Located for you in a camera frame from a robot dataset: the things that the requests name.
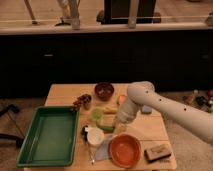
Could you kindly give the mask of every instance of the food item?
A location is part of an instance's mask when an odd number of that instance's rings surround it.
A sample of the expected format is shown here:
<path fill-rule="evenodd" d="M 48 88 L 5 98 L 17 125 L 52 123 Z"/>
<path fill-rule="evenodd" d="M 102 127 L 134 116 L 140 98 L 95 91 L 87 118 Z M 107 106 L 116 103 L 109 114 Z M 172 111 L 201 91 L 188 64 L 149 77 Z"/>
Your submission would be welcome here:
<path fill-rule="evenodd" d="M 126 100 L 126 98 L 127 98 L 126 95 L 121 94 L 121 95 L 118 97 L 118 100 L 117 100 L 118 105 L 121 105 L 121 104 Z"/>
<path fill-rule="evenodd" d="M 73 102 L 73 105 L 70 107 L 72 111 L 78 111 L 80 107 L 83 107 L 86 110 L 89 110 L 91 106 L 92 96 L 89 94 L 83 94 L 82 96 L 78 97 L 76 101 Z"/>
<path fill-rule="evenodd" d="M 113 133 L 114 129 L 115 129 L 114 126 L 101 125 L 99 122 L 96 122 L 96 126 L 100 129 L 102 129 L 106 133 Z"/>
<path fill-rule="evenodd" d="M 95 108 L 91 112 L 91 120 L 94 122 L 99 122 L 103 117 L 103 111 L 99 108 Z"/>
<path fill-rule="evenodd" d="M 104 112 L 104 114 L 116 114 L 117 113 L 117 109 L 116 108 L 105 107 L 103 112 Z"/>

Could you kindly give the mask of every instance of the utensil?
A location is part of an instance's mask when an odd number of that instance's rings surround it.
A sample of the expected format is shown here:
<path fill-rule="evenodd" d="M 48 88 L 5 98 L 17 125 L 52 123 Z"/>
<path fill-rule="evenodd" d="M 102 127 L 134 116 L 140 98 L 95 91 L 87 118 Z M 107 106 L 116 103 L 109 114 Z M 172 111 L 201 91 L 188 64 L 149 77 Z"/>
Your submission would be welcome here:
<path fill-rule="evenodd" d="M 88 152 L 89 152 L 89 157 L 90 157 L 90 162 L 91 162 L 92 165 L 94 165 L 95 164 L 95 158 L 94 158 L 90 144 L 89 144 L 88 139 L 87 139 L 88 130 L 89 130 L 88 125 L 85 125 L 81 130 L 81 135 L 82 135 L 83 140 L 84 140 L 84 142 L 87 146 L 87 149 L 88 149 Z"/>

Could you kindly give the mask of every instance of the orange bowl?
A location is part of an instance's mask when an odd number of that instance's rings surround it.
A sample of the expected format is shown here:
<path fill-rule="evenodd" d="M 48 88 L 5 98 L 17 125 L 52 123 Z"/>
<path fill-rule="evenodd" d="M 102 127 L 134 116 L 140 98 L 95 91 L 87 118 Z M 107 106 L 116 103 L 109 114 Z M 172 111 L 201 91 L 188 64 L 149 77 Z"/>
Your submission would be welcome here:
<path fill-rule="evenodd" d="M 110 142 L 109 153 L 116 165 L 123 168 L 132 168 L 140 160 L 141 145 L 135 137 L 121 134 Z"/>
<path fill-rule="evenodd" d="M 102 101 L 109 100 L 113 93 L 114 87 L 108 82 L 100 82 L 95 86 L 95 94 Z"/>

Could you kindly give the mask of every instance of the floor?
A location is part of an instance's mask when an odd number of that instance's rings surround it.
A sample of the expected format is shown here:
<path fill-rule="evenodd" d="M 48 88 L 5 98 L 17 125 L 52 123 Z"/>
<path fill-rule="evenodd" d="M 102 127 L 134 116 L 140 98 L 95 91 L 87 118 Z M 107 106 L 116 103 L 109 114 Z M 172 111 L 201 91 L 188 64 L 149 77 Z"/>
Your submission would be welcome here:
<path fill-rule="evenodd" d="M 14 27 L 36 27 L 60 22 L 61 9 L 56 0 L 29 0 L 38 25 L 32 25 L 24 0 L 0 0 L 0 29 Z M 79 12 L 82 25 L 100 25 L 96 22 L 98 12 L 104 9 L 103 0 L 80 0 Z M 213 11 L 213 0 L 189 2 L 187 0 L 157 0 L 156 12 L 160 12 L 162 23 L 203 22 Z"/>
<path fill-rule="evenodd" d="M 192 92 L 161 92 L 164 97 L 182 101 L 183 96 L 187 96 Z M 29 123 L 32 118 L 33 111 L 36 107 L 45 103 L 45 98 L 32 99 L 0 99 L 0 109 L 8 104 L 15 104 L 21 109 L 19 114 L 11 111 L 0 118 L 0 132 L 17 136 L 25 135 Z M 14 125 L 10 116 L 15 120 L 21 132 Z M 164 117 L 165 126 L 176 156 L 176 171 L 213 171 L 213 148 L 201 141 L 187 130 L 174 123 L 169 118 Z M 16 168 L 16 158 L 19 149 L 15 147 L 15 143 L 9 140 L 0 141 L 0 171 L 5 170 L 22 170 Z"/>

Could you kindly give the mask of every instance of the green fruit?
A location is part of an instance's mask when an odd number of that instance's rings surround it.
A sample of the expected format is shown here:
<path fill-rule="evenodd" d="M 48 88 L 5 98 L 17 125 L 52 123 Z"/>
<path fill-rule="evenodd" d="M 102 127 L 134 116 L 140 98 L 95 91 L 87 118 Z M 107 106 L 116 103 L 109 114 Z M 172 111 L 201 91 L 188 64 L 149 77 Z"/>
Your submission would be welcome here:
<path fill-rule="evenodd" d="M 102 129 L 106 133 L 113 133 L 114 129 L 115 129 L 114 126 L 101 125 L 99 122 L 96 122 L 96 126 L 100 129 Z"/>
<path fill-rule="evenodd" d="M 99 122 L 102 119 L 103 116 L 103 110 L 101 109 L 93 109 L 91 112 L 91 120 L 94 122 Z"/>

